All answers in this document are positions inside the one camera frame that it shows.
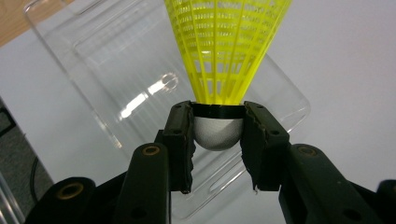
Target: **transparent plastic tray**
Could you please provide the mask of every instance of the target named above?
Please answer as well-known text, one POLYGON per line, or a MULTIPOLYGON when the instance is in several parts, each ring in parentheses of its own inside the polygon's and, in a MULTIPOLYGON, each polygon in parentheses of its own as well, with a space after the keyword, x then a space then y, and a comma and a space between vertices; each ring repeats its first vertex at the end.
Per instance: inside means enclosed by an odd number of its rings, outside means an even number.
MULTIPOLYGON (((194 101, 162 0, 77 0, 70 5, 36 0, 25 14, 114 148, 126 157, 154 140, 172 105, 194 101)), ((310 110, 268 55, 245 100, 266 106, 288 132, 310 110)), ((192 161, 192 193, 172 193, 172 212, 180 219, 192 216, 245 171, 239 144, 220 152, 197 145, 192 161)))
POLYGON ((23 223, 24 216, 12 195, 6 180, 0 173, 0 223, 23 223))

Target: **shuttlecock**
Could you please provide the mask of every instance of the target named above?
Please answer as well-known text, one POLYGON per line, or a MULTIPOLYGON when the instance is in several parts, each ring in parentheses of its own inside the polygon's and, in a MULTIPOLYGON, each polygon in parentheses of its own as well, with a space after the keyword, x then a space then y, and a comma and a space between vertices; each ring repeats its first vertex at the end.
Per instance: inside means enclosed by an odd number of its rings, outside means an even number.
MULTIPOLYGON (((291 0, 164 1, 196 102, 239 105, 291 0)), ((235 144, 242 118, 224 119, 196 117, 197 143, 235 144)))

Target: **black cable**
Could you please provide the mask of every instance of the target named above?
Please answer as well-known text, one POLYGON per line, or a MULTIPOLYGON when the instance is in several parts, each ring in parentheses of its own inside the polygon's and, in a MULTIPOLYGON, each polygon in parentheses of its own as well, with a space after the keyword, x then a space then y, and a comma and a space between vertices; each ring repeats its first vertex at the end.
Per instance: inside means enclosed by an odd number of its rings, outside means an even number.
POLYGON ((38 157, 35 157, 35 161, 32 165, 32 171, 30 173, 30 194, 32 195, 33 202, 36 204, 38 203, 37 195, 35 194, 35 170, 37 169, 38 165, 38 157))

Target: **shuttlecock base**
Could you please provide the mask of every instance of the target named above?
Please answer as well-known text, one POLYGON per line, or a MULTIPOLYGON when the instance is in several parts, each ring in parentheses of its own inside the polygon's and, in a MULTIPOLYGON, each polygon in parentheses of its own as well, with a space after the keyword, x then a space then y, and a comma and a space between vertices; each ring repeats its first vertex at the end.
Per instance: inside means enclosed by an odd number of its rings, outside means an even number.
POLYGON ((203 148, 222 151, 241 138, 243 119, 208 119, 195 117, 195 141, 203 148))

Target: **bolt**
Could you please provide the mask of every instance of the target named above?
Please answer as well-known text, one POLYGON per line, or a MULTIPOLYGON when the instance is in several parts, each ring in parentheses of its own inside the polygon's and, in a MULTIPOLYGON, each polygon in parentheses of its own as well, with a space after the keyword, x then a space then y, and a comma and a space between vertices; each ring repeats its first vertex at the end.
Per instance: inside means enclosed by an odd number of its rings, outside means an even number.
POLYGON ((317 151, 312 147, 298 147, 298 150, 305 156, 314 157, 318 155, 317 151))

